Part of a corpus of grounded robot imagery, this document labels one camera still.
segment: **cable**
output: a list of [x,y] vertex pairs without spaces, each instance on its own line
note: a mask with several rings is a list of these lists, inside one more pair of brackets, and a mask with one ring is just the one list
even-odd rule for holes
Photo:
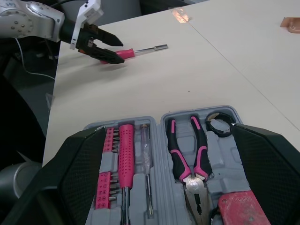
[[19,49],[20,49],[21,58],[22,58],[22,64],[23,64],[24,70],[25,70],[27,73],[29,73],[29,74],[46,76],[46,77],[49,77],[49,78],[55,80],[55,78],[53,78],[53,77],[51,77],[51,76],[49,76],[49,75],[46,75],[46,74],[31,73],[31,72],[27,71],[27,69],[25,68],[25,65],[24,65],[24,58],[23,58],[23,51],[22,51],[22,48],[21,48],[21,46],[20,46],[20,43],[19,43],[18,39],[15,38],[15,40],[16,40],[18,46],[19,46]]
[[62,4],[65,4],[65,3],[67,3],[67,2],[70,2],[70,1],[80,1],[80,0],[63,0],[63,1],[60,1],[60,2],[57,2],[57,3],[53,4],[53,5],[51,5],[50,7],[56,8],[57,6],[60,6],[60,5],[62,5]]
[[51,47],[50,47],[49,42],[48,42],[47,39],[45,39],[45,43],[46,43],[47,48],[48,48],[48,50],[49,50],[49,53],[50,53],[50,55],[51,55],[51,57],[52,57],[52,60],[53,60],[53,62],[54,62],[54,64],[55,64],[55,66],[57,67],[56,58],[55,58],[55,56],[54,56],[54,54],[53,54],[53,52],[52,52],[52,50],[51,50]]

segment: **pink screwdriver handle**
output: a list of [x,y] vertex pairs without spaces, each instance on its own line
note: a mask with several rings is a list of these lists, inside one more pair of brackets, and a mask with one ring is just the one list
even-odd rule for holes
[[132,48],[128,50],[116,51],[116,53],[124,60],[128,58],[133,58],[135,56],[135,53]]
[[122,125],[119,128],[120,154],[119,154],[119,180],[120,188],[132,188],[134,167],[134,126]]

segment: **pliers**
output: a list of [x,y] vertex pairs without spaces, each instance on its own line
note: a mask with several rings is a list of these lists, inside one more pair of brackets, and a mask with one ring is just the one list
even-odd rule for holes
[[204,182],[207,181],[212,174],[212,169],[207,155],[205,132],[200,124],[198,116],[191,116],[190,122],[197,141],[194,163],[195,176],[192,176],[192,171],[177,144],[175,119],[169,119],[167,123],[168,150],[172,156],[174,178],[185,184],[184,190],[187,208],[192,212],[196,223],[200,225],[208,223],[210,206],[207,188],[204,186]]

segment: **black textured panel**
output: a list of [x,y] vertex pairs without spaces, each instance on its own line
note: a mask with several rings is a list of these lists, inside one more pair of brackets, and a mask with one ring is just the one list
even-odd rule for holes
[[61,184],[61,196],[75,225],[84,225],[95,195],[104,139],[89,137],[76,155]]
[[295,224],[300,216],[300,175],[291,161],[297,158],[300,163],[300,153],[283,136],[264,129],[238,125],[233,136],[251,190],[270,223]]

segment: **orange object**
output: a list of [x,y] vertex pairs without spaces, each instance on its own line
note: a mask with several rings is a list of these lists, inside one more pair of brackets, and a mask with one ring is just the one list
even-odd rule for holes
[[281,22],[280,27],[287,27],[291,33],[300,33],[300,17],[285,17]]

